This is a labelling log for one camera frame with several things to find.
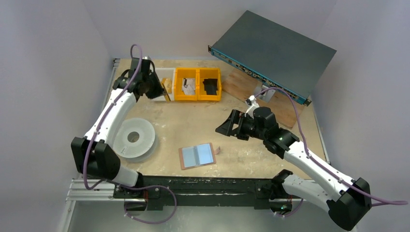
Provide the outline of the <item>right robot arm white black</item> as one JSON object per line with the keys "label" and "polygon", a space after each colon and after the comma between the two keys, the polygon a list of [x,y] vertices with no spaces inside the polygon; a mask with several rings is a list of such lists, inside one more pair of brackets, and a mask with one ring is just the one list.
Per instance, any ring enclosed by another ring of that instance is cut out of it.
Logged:
{"label": "right robot arm white black", "polygon": [[363,178],[353,179],[336,170],[306,149],[292,132],[281,128],[270,108],[258,107],[249,115],[232,110],[215,131],[240,140],[260,139],[267,150],[292,163],[309,177],[304,181],[288,170],[273,178],[272,192],[279,197],[296,195],[328,213],[340,228],[351,231],[371,209],[370,185]]}

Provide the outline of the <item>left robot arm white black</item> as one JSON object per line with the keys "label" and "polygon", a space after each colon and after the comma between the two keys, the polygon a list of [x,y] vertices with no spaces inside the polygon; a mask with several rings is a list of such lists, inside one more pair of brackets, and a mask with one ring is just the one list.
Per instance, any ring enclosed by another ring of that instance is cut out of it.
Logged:
{"label": "left robot arm white black", "polygon": [[128,112],[145,95],[154,99],[166,91],[156,74],[150,57],[132,58],[131,66],[113,83],[110,98],[94,125],[82,137],[74,137],[71,150],[86,189],[91,190],[88,178],[99,182],[109,181],[125,187],[133,198],[144,193],[144,178],[138,171],[129,169],[113,150],[115,136]]}

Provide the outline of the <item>gold card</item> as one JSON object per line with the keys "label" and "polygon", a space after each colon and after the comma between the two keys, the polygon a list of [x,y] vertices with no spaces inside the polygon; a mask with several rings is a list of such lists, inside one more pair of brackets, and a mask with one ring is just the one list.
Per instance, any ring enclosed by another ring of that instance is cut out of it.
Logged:
{"label": "gold card", "polygon": [[172,93],[172,79],[164,78],[161,81],[162,87],[164,88],[164,98],[167,102],[171,101],[170,93]]}

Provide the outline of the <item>silver white card with portrait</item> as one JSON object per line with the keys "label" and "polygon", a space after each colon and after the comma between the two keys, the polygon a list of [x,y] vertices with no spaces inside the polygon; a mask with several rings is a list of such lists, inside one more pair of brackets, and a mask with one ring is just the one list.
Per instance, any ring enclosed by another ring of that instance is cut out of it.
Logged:
{"label": "silver white card with portrait", "polygon": [[195,78],[183,78],[182,81],[182,91],[185,95],[193,96],[195,95],[196,82]]}

